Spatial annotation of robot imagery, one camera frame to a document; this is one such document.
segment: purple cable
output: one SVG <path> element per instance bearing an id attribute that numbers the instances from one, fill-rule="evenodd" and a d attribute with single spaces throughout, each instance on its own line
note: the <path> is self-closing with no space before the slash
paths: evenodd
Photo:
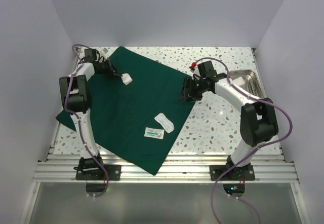
<path id="1" fill-rule="evenodd" d="M 216 179 L 216 181 L 215 181 L 215 183 L 214 183 L 214 185 L 213 185 L 213 189 L 212 189 L 212 194 L 211 194 L 211 207 L 212 207 L 212 211 L 213 211 L 213 214 L 214 214 L 214 217 L 215 217 L 215 219 L 217 220 L 217 222 L 219 223 L 219 224 L 222 224 L 221 223 L 221 221 L 220 221 L 220 219 L 218 218 L 218 216 L 217 216 L 217 214 L 216 214 L 216 211 L 215 211 L 215 209 L 214 209 L 214 192 L 215 192 L 215 189 L 216 189 L 216 186 L 217 186 L 217 183 L 219 182 L 219 180 L 223 177 L 223 176 L 225 176 L 228 172 L 230 172 L 232 169 L 234 169 L 236 166 L 238 166 L 240 163 L 242 163 L 243 161 L 245 161 L 246 159 L 248 159 L 250 156 L 252 156 L 253 154 L 255 154 L 257 151 L 258 151 L 258 149 L 261 149 L 261 148 L 263 148 L 263 147 L 266 147 L 266 146 L 268 146 L 268 145 L 271 145 L 271 144 L 275 144 L 275 143 L 278 143 L 278 142 L 280 142 L 280 141 L 283 141 L 283 140 L 285 140 L 285 139 L 287 139 L 288 137 L 289 137 L 289 135 L 292 133 L 292 130 L 293 130 L 293 122 L 292 122 L 292 119 L 289 117 L 289 115 L 288 115 L 288 113 L 285 111 L 285 110 L 283 110 L 281 107 L 279 107 L 279 106 L 277 106 L 277 105 L 275 105 L 275 104 L 273 104 L 273 103 L 271 103 L 271 102 L 268 102 L 268 101 L 264 101 L 264 100 L 261 100 L 261 99 L 257 99 L 257 98 L 254 98 L 254 97 L 249 97 L 249 95 L 247 95 L 246 93 L 244 93 L 243 91 L 241 91 L 238 87 L 236 87 L 235 85 L 234 85 L 234 83 L 232 83 L 231 82 L 231 80 L 230 80 L 230 77 L 229 77 L 229 70 L 228 70 L 228 67 L 226 66 L 226 64 L 223 62 L 223 61 L 221 61 L 221 60 L 219 60 L 219 59 L 217 59 L 217 58 L 211 58 L 211 57 L 205 57 L 205 58 L 201 58 L 201 59 L 199 59 L 199 60 L 197 60 L 196 61 L 196 63 L 198 63 L 198 62 L 200 62 L 200 61 L 202 61 L 202 60 L 204 60 L 204 59 L 209 59 L 209 60 L 215 60 L 215 61 L 217 61 L 217 62 L 220 62 L 224 67 L 225 67 L 225 70 L 226 70 L 226 74 L 227 74 L 227 81 L 228 81 L 228 83 L 238 92 L 238 93 L 240 93 L 241 95 L 243 95 L 243 96 L 245 96 L 245 97 L 247 97 L 247 98 L 250 98 L 252 101 L 257 101 L 257 102 L 260 102 L 260 103 L 263 103 L 263 104 L 266 104 L 266 105 L 270 105 L 270 106 L 273 106 L 274 108 L 277 108 L 279 111 L 281 111 L 285 116 L 286 116 L 286 118 L 288 119 L 288 122 L 289 122 L 289 131 L 288 131 L 288 133 L 284 136 L 284 137 L 282 137 L 282 138 L 280 138 L 280 139 L 277 139 L 277 140 L 274 140 L 274 141 L 272 141 L 272 142 L 269 142 L 269 143 L 266 143 L 266 144 L 263 144 L 263 145 L 261 145 L 261 146 L 259 146 L 258 148 L 256 148 L 256 149 L 254 149 L 250 154 L 248 154 L 246 157 L 244 157 L 242 160 L 240 160 L 239 162 L 237 162 L 236 164 L 234 164 L 232 167 L 230 167 L 229 169 L 227 169 L 225 172 L 223 172 L 217 179 Z M 256 214 L 257 214 L 257 216 L 258 216 L 258 220 L 259 220 L 259 224 L 261 224 L 261 217 L 260 217 L 260 214 L 259 214 L 259 212 L 257 211 L 257 209 L 254 207 L 254 206 L 252 206 L 249 202 L 247 202 L 246 200 L 243 200 L 243 199 L 239 199 L 239 200 L 241 200 L 242 202 L 244 202 L 244 203 L 246 203 L 247 205 L 249 205 L 249 206 L 251 206 L 252 207 L 252 209 L 256 212 Z"/>
<path id="2" fill-rule="evenodd" d="M 68 103 L 68 99 L 69 99 L 69 95 L 70 95 L 70 92 L 71 92 L 71 89 L 72 89 L 72 82 L 73 82 L 73 77 L 76 75 L 76 73 L 83 67 L 83 61 L 82 59 L 79 57 L 79 55 L 77 54 L 76 50 L 75 50 L 75 47 L 78 46 L 78 47 L 86 47 L 86 48 L 89 48 L 85 45 L 81 45 L 81 44 L 75 44 L 72 46 L 72 50 L 73 52 L 75 53 L 75 55 L 77 56 L 78 60 L 81 61 L 81 66 L 79 66 L 79 68 L 76 69 L 75 73 L 71 74 L 71 77 L 70 77 L 70 82 L 69 82 L 69 86 L 68 86 L 68 89 L 67 89 L 67 93 L 66 93 L 66 98 L 65 98 L 65 102 L 64 102 L 64 109 L 70 113 L 70 114 L 73 114 L 76 116 L 76 118 L 78 119 L 78 127 L 79 127 L 79 132 L 80 132 L 80 138 L 81 138 L 81 141 L 82 141 L 82 144 L 85 146 L 87 152 L 89 153 L 89 155 L 92 157 L 92 159 L 99 165 L 99 167 L 104 171 L 104 174 L 106 176 L 106 179 L 107 179 L 107 182 L 106 182 L 106 186 L 105 186 L 105 189 L 103 190 L 103 192 L 101 192 L 100 194 L 98 195 L 94 195 L 94 198 L 96 197 L 100 197 L 102 196 L 108 189 L 108 182 L 109 182 L 109 176 L 108 176 L 108 173 L 106 171 L 106 169 L 101 165 L 101 163 L 95 158 L 95 156 L 92 154 L 92 152 L 90 151 L 90 149 L 88 148 L 87 146 L 87 143 L 85 142 L 85 139 L 83 138 L 83 135 L 82 135 L 82 129 L 81 129 L 81 121 L 80 121 L 80 118 L 79 116 L 76 114 L 76 112 L 72 111 L 72 110 L 69 110 L 67 108 L 67 103 Z"/>

